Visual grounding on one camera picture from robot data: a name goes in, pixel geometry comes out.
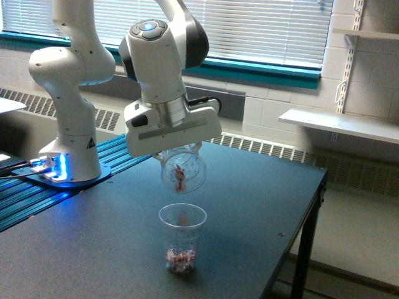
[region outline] white shelf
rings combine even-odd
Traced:
[[[6,113],[24,108],[26,108],[25,104],[7,100],[6,98],[0,98],[0,113]]]
[[[359,36],[366,39],[388,39],[399,40],[399,34],[384,33],[375,31],[348,30],[348,29],[332,29],[333,33],[346,34],[347,36]]]
[[[367,116],[325,112],[316,109],[290,109],[279,121],[352,136],[399,144],[399,124]]]

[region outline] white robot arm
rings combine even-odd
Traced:
[[[189,101],[181,70],[199,66],[208,38],[182,0],[157,0],[169,19],[134,24],[119,47],[128,78],[142,98],[125,108],[127,145],[132,156],[154,154],[219,136],[216,99]]]
[[[44,175],[51,181],[88,181],[101,170],[94,106],[80,95],[79,85],[110,80],[115,61],[95,31],[93,0],[53,0],[52,8],[54,23],[70,37],[71,47],[37,50],[29,60],[33,79],[48,91],[57,109],[57,138],[39,155],[52,158],[54,171]]]

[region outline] window blinds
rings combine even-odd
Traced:
[[[333,0],[185,0],[204,26],[210,57],[321,68]],[[50,0],[1,0],[3,30],[57,36]],[[95,0],[104,44],[119,45],[132,24],[166,20],[154,0]]]

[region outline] table leg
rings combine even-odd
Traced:
[[[291,290],[291,299],[302,299],[304,294],[307,269],[309,267],[310,254],[312,253],[313,239],[316,231],[317,217],[319,216],[319,209],[322,202],[322,189],[323,188],[320,188],[320,191],[317,193],[317,200],[302,228],[297,266]]]

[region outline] clear plastic cup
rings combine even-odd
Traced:
[[[170,204],[159,212],[165,231],[166,268],[184,275],[195,268],[206,213],[192,204]]]
[[[193,143],[155,154],[161,163],[161,178],[166,187],[177,193],[194,191],[206,178],[206,165],[198,151],[202,143]]]

